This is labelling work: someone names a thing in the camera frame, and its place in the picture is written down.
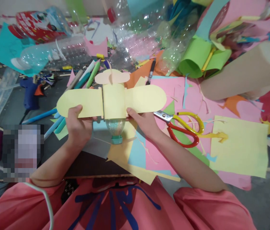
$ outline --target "paper airplane craft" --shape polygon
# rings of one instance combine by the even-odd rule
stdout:
[[[103,89],[72,89],[66,91],[57,102],[57,111],[63,117],[68,110],[79,104],[83,106],[79,118],[104,116],[104,119],[126,118],[128,107],[137,113],[161,110],[167,100],[164,90],[155,85],[124,87],[130,79],[128,73],[109,69],[96,75],[95,81]]]

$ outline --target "yellow scissors handle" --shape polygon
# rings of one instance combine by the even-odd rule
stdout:
[[[196,135],[201,135],[204,132],[204,124],[202,122],[202,120],[194,113],[191,112],[178,112],[178,115],[187,115],[187,116],[191,116],[193,117],[199,124],[199,131],[197,132],[196,130],[193,130],[192,128],[190,128],[190,126],[188,124],[186,124],[185,121],[183,121],[179,116],[177,115],[173,115],[173,119],[177,120],[182,126],[184,126],[186,129],[188,129],[189,131],[193,132]]]

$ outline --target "red bottle cap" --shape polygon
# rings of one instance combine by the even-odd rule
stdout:
[[[18,28],[16,24],[12,24],[8,26],[10,32],[19,39],[27,38],[27,36]]]
[[[109,20],[110,20],[111,23],[113,23],[117,19],[116,14],[115,14],[113,8],[109,8],[108,9],[107,16],[109,17]]]

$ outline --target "teal bottle cap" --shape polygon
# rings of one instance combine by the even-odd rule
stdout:
[[[122,136],[112,136],[112,143],[113,144],[122,144]]]

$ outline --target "hand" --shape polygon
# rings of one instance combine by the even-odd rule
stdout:
[[[154,114],[152,112],[139,115],[132,108],[127,108],[126,111],[137,122],[144,134],[150,139],[153,139],[157,137],[158,134],[162,133],[156,124]]]
[[[85,144],[89,141],[93,131],[93,120],[97,120],[97,117],[78,118],[82,108],[82,105],[70,108],[68,117],[66,118],[69,134],[67,142],[79,149],[84,148]]]

